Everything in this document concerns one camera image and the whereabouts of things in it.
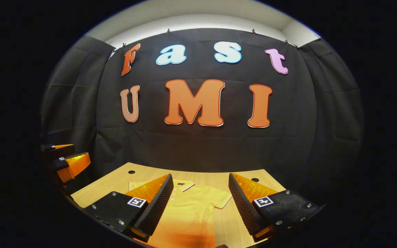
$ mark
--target black fabric backdrop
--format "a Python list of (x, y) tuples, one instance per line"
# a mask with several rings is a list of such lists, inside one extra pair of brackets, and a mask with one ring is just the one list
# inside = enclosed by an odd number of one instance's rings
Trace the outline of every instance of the black fabric backdrop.
[[(218, 63), (214, 44), (240, 44), (239, 63)], [(123, 56), (141, 47), (121, 77)], [(180, 64), (156, 65), (160, 50), (186, 47)], [(264, 50), (285, 56), (287, 75), (277, 73)], [(339, 56), (317, 40), (296, 49), (283, 41), (227, 29), (173, 31), (117, 49), (84, 36), (50, 77), (41, 107), (44, 143), (74, 143), (92, 164), (69, 190), (76, 190), (126, 162), (178, 171), (236, 172), (265, 168), (284, 187), (322, 203), (349, 171), (359, 152), (363, 115), (359, 91)], [(225, 82), (221, 127), (164, 122), (168, 80), (185, 80), (196, 94), (205, 80)], [(267, 128), (252, 128), (252, 84), (272, 88)], [(120, 91), (140, 86), (139, 119), (123, 118)], [(131, 108), (131, 97), (128, 98)]]

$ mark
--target white ceiling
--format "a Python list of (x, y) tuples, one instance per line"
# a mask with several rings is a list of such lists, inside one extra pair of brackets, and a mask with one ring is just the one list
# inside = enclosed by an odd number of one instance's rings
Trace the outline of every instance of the white ceiling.
[(283, 30), (293, 18), (254, 0), (147, 0), (106, 19), (87, 35), (101, 41), (147, 22), (184, 14), (222, 14)]

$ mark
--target polo shirt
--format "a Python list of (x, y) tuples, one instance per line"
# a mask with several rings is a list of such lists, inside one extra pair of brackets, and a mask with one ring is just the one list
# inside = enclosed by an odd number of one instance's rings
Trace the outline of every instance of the polo shirt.
[[(130, 182), (129, 190), (145, 183)], [(173, 183), (171, 197), (147, 244), (158, 248), (215, 248), (214, 207), (222, 209), (232, 195), (190, 180), (173, 179)]]

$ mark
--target letter m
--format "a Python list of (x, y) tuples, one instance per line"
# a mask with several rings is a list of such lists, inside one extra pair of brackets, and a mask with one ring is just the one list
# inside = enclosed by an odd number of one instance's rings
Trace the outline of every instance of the letter m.
[(202, 108), (202, 116), (197, 122), (202, 126), (221, 126), (223, 119), (220, 117), (220, 94), (225, 83), (220, 80), (206, 80), (195, 96), (184, 80), (170, 80), (166, 82), (170, 90), (170, 106), (168, 116), (165, 117), (167, 124), (181, 124), (183, 118), (179, 116), (181, 108), (186, 121), (192, 124)]

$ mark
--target cutout letter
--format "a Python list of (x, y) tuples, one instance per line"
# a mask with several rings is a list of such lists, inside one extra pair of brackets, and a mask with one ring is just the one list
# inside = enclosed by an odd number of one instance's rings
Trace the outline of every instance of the cutout letter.
[(247, 124), (249, 127), (269, 127), (271, 122), (267, 118), (267, 109), (272, 89), (261, 84), (253, 84), (249, 86), (249, 89), (254, 93), (254, 107), (252, 108), (252, 117)]
[(160, 55), (156, 59), (156, 64), (158, 65), (166, 65), (169, 63), (182, 63), (186, 60), (185, 54), (185, 46), (182, 44), (174, 44), (168, 47), (165, 47), (160, 51), (162, 55)]
[(235, 42), (220, 41), (214, 45), (214, 58), (220, 63), (237, 63), (241, 60), (241, 47)]
[(139, 89), (139, 85), (134, 85), (130, 89), (133, 97), (133, 113), (128, 111), (128, 90), (125, 89), (120, 91), (120, 98), (122, 99), (122, 113), (127, 122), (136, 122), (139, 118), (139, 102), (137, 99), (137, 92), (139, 92)]
[(184, 80), (170, 80), (165, 86), (170, 90), (170, 106), (165, 123), (177, 125), (183, 122), (183, 118), (179, 116), (180, 107), (189, 124), (194, 122), (202, 108), (202, 116), (197, 119), (200, 125), (223, 125), (223, 119), (220, 117), (220, 94), (225, 87), (223, 81), (206, 80), (195, 96)]
[(286, 75), (289, 72), (289, 70), (283, 66), (281, 61), (285, 60), (284, 56), (279, 54), (277, 49), (267, 49), (265, 52), (271, 56), (272, 66), (278, 73)]
[(123, 62), (123, 70), (122, 70), (122, 76), (130, 72), (131, 66), (130, 64), (134, 62), (134, 57), (136, 56), (136, 51), (139, 50), (140, 48), (140, 43), (135, 45), (133, 48), (131, 48), (128, 52), (125, 53), (125, 61)]

